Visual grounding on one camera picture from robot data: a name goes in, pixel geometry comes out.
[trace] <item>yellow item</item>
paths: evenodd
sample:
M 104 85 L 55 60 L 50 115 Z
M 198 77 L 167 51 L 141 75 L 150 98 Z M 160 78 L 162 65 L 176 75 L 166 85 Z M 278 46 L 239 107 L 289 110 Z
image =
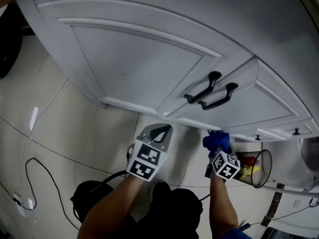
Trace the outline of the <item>yellow item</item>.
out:
M 253 168 L 252 166 L 245 167 L 245 168 L 243 169 L 243 172 L 244 172 L 244 173 L 243 173 L 243 175 L 240 177 L 240 179 L 244 179 L 245 177 L 250 176 L 250 175 L 251 175 L 251 169 L 252 169 L 252 168 Z M 259 169 L 260 169 L 260 168 L 259 168 L 258 166 L 255 166 L 253 173 L 257 172 Z

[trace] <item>cabinet door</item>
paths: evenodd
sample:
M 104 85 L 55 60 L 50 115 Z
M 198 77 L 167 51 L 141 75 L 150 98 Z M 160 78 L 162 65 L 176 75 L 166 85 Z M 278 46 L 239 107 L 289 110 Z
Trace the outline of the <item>cabinet door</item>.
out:
M 209 72 L 225 76 L 251 58 L 213 29 L 148 4 L 55 0 L 37 6 L 65 51 L 62 68 L 80 74 L 98 100 L 139 112 L 157 115 Z M 81 66 L 71 68 L 71 60 Z
M 314 119 L 306 119 L 296 123 L 276 125 L 269 128 L 258 128 L 249 132 L 231 135 L 247 141 L 294 140 L 318 136 L 319 127 Z
M 299 98 L 259 59 L 254 58 L 220 80 L 204 99 L 209 106 L 226 96 L 226 86 L 238 84 L 230 100 L 211 110 L 185 104 L 167 117 L 196 127 L 243 132 L 310 118 Z

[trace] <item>red item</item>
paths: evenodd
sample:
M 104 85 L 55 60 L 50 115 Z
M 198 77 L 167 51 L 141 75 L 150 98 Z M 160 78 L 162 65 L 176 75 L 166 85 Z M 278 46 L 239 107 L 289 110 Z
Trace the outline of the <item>red item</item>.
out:
M 240 157 L 239 161 L 241 165 L 253 166 L 255 163 L 255 157 Z

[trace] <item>black handle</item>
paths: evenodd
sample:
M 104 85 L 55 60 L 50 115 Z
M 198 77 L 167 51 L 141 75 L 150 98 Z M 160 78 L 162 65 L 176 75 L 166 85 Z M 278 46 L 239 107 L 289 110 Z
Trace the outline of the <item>black handle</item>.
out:
M 204 97 L 206 97 L 207 95 L 209 95 L 214 90 L 215 83 L 220 77 L 221 77 L 220 72 L 213 71 L 213 72 L 209 73 L 209 75 L 208 75 L 209 86 L 206 89 L 204 89 L 202 92 L 198 93 L 195 97 L 193 97 L 189 94 L 185 94 L 184 97 L 187 99 L 187 102 L 189 104 L 194 104 L 198 100 L 201 100 Z
M 299 128 L 295 128 L 295 132 L 293 133 L 293 135 L 301 135 L 301 134 L 299 133 Z
M 226 96 L 221 99 L 221 100 L 218 100 L 210 105 L 207 106 L 207 103 L 204 102 L 204 101 L 199 101 L 198 103 L 201 105 L 201 107 L 203 108 L 203 110 L 210 110 L 210 109 L 214 109 L 220 105 L 223 105 L 224 103 L 228 102 L 231 98 L 231 94 L 233 93 L 233 91 L 235 89 L 238 88 L 238 84 L 237 83 L 228 83 L 226 85 L 226 90 L 227 90 L 227 94 Z

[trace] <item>blue sleeve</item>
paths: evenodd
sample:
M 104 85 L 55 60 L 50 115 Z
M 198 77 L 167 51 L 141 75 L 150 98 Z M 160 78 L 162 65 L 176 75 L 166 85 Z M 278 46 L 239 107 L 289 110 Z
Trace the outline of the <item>blue sleeve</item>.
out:
M 231 229 L 223 234 L 219 239 L 251 239 L 251 237 L 239 229 Z

